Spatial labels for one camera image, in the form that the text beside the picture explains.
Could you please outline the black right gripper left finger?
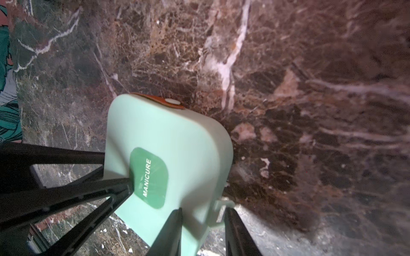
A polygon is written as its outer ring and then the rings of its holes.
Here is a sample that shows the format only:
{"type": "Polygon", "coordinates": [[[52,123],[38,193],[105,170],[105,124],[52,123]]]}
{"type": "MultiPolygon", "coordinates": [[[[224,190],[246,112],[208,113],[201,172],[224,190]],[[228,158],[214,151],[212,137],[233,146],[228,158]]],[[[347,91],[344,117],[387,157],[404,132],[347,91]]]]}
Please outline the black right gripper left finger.
{"type": "Polygon", "coordinates": [[[171,212],[146,256],[180,256],[183,227],[182,208],[171,212]]]}

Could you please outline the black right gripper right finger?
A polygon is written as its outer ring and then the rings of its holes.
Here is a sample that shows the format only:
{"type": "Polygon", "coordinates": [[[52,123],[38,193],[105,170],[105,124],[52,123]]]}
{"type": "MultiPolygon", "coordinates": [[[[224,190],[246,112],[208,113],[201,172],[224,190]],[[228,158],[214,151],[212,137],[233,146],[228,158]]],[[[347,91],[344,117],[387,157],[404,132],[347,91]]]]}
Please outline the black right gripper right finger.
{"type": "Polygon", "coordinates": [[[262,256],[234,208],[226,208],[224,224],[227,256],[262,256]]]}

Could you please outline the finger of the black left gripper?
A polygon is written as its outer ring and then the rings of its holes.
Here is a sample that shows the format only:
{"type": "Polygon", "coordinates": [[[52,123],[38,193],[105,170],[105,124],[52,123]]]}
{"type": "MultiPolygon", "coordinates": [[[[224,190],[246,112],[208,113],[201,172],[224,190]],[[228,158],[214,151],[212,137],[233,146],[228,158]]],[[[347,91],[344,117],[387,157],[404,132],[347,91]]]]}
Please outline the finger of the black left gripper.
{"type": "Polygon", "coordinates": [[[1,192],[21,192],[42,188],[33,165],[104,164],[104,152],[78,151],[47,146],[1,144],[1,192]]]}
{"type": "Polygon", "coordinates": [[[31,224],[80,204],[104,199],[104,203],[42,253],[72,256],[132,193],[132,182],[122,178],[2,194],[1,255],[32,255],[27,245],[31,224]]]}

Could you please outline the green nail clipper case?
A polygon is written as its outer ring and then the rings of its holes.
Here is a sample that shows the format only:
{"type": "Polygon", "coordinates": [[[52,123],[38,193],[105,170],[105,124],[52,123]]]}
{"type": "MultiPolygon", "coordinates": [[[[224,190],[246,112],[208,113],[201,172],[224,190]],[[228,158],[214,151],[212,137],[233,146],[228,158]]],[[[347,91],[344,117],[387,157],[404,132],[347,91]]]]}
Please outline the green nail clipper case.
{"type": "Polygon", "coordinates": [[[181,209],[181,253],[195,256],[218,226],[232,162],[231,137],[215,119],[138,94],[109,107],[104,179],[131,178],[134,191],[115,213],[148,245],[181,209]]]}

